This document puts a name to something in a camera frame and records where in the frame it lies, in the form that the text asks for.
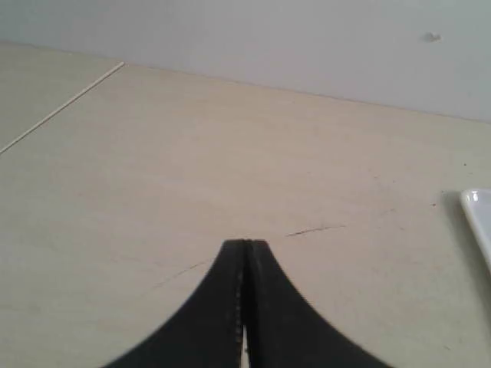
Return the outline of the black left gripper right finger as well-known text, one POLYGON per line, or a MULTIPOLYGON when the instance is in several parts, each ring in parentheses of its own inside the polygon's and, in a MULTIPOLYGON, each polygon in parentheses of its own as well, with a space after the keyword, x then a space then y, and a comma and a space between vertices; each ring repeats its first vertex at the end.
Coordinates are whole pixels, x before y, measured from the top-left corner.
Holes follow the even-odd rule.
POLYGON ((245 243, 251 367, 387 367, 329 324, 298 292, 269 244, 245 243))

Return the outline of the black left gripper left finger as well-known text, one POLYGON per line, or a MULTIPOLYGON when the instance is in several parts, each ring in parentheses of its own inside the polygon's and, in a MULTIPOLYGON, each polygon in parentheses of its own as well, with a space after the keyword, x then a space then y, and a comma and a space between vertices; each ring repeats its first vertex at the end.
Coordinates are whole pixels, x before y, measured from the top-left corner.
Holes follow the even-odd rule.
POLYGON ((179 310, 108 367, 239 367, 246 241, 228 240, 179 310))

